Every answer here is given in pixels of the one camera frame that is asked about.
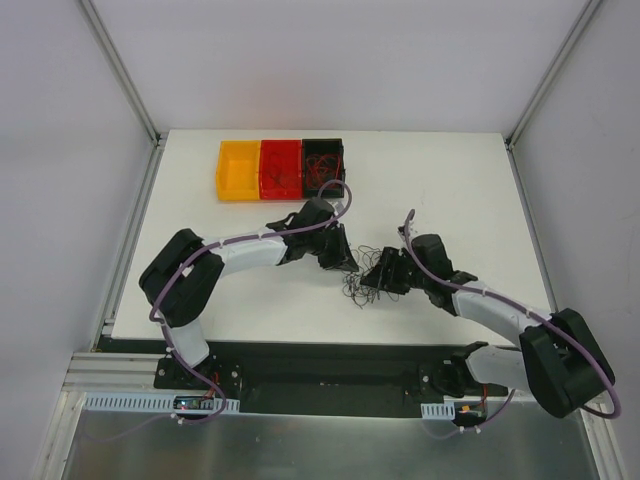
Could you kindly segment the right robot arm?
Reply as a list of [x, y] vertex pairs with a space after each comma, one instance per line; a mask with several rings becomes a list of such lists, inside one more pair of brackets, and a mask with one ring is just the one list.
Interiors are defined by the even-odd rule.
[[620, 415], [614, 372], [580, 313], [534, 310], [488, 288], [453, 267], [439, 235], [420, 235], [402, 249], [384, 248], [360, 282], [395, 295], [421, 290], [435, 307], [510, 342], [502, 348], [477, 341], [456, 351], [432, 375], [440, 393], [461, 398], [483, 385], [498, 385], [530, 393], [556, 418], [587, 409], [608, 393], [610, 417]]

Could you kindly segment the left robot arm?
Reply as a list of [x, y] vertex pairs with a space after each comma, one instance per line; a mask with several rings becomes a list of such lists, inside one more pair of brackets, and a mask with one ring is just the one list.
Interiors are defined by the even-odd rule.
[[334, 207], [312, 198], [300, 211], [237, 237], [205, 241], [189, 228], [175, 233], [141, 274], [138, 284], [169, 348], [181, 358], [176, 375], [188, 388], [211, 377], [210, 349], [200, 323], [218, 281], [244, 270], [281, 266], [314, 256], [324, 270], [355, 272], [344, 226]]

